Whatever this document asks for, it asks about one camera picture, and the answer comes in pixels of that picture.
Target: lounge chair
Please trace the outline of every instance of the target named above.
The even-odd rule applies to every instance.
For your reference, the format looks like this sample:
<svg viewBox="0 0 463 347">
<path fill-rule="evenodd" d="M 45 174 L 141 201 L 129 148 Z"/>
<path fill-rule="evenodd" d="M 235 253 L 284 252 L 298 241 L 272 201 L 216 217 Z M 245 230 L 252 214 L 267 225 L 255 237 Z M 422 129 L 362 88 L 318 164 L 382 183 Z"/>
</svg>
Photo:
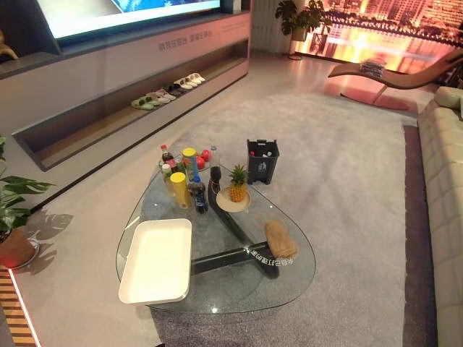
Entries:
<svg viewBox="0 0 463 347">
<path fill-rule="evenodd" d="M 357 95 L 349 95 L 348 93 L 341 93 L 341 95 L 359 101 L 361 103 L 367 103 L 374 106 L 383 106 L 386 108 L 405 110 L 408 109 L 408 106 L 405 103 L 401 102 L 388 102 L 384 104 L 378 104 L 377 101 L 380 96 L 383 94 L 384 90 L 387 87 L 396 88 L 396 89 L 415 89 L 427 85 L 432 81 L 436 80 L 445 72 L 457 67 L 463 63 L 463 49 L 459 48 L 455 51 L 452 51 L 439 60 L 430 67 L 417 72 L 416 74 L 401 74 L 398 72 L 393 72 L 384 69 L 383 74 L 380 77 L 373 76 L 371 74 L 366 74 L 360 71 L 360 64 L 358 63 L 345 63 L 338 65 L 331 71 L 329 77 L 343 76 L 346 74 L 356 75 L 367 77 L 372 80 L 383 83 L 384 86 L 375 94 L 373 99 L 368 100 L 367 97 L 358 93 Z"/>
</svg>

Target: tv cabinet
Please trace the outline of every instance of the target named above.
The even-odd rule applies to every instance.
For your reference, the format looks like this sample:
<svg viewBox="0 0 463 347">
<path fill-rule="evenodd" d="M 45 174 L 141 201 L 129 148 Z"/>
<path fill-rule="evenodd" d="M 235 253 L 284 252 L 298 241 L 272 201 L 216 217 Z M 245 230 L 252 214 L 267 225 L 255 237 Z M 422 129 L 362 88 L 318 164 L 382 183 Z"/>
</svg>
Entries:
<svg viewBox="0 0 463 347">
<path fill-rule="evenodd" d="M 118 43 L 107 39 L 107 46 L 85 43 L 59 55 L 32 52 L 17 64 L 33 60 L 31 55 L 52 58 L 3 78 L 0 70 L 1 134 L 7 137 L 9 174 L 56 185 L 31 196 L 29 207 L 42 205 L 245 76 L 250 6 L 243 1 L 233 14 L 144 31 Z M 206 81 L 165 106 L 152 111 L 129 106 L 192 72 Z"/>
</svg>

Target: television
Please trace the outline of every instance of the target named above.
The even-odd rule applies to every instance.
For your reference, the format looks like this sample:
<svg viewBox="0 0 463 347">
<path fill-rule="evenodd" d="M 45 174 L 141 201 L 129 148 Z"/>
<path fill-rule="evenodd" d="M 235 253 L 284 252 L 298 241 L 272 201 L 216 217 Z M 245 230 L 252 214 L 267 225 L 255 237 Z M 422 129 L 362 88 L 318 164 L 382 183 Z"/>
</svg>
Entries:
<svg viewBox="0 0 463 347">
<path fill-rule="evenodd" d="M 163 18 L 220 9 L 220 0 L 38 0 L 59 42 L 112 34 Z"/>
</svg>

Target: pineapple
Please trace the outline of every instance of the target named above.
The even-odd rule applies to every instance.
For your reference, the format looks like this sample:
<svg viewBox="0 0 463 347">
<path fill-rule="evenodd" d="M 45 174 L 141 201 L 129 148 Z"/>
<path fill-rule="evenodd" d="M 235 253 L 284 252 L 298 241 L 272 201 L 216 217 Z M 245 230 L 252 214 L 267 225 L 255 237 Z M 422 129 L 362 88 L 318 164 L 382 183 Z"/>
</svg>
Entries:
<svg viewBox="0 0 463 347">
<path fill-rule="evenodd" d="M 247 171 L 244 166 L 235 165 L 234 170 L 230 174 L 231 185 L 229 187 L 230 200 L 233 202 L 241 202 L 246 197 L 247 186 L 246 178 Z"/>
</svg>

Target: beige leather sofa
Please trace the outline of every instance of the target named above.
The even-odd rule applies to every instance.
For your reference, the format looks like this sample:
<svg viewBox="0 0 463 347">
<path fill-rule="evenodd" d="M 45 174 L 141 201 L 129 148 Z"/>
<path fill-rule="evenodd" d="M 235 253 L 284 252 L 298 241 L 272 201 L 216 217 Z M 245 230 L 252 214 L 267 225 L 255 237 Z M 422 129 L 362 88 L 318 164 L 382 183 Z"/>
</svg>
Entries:
<svg viewBox="0 0 463 347">
<path fill-rule="evenodd" d="M 418 117 L 439 347 L 463 347 L 463 90 L 440 87 Z"/>
</svg>

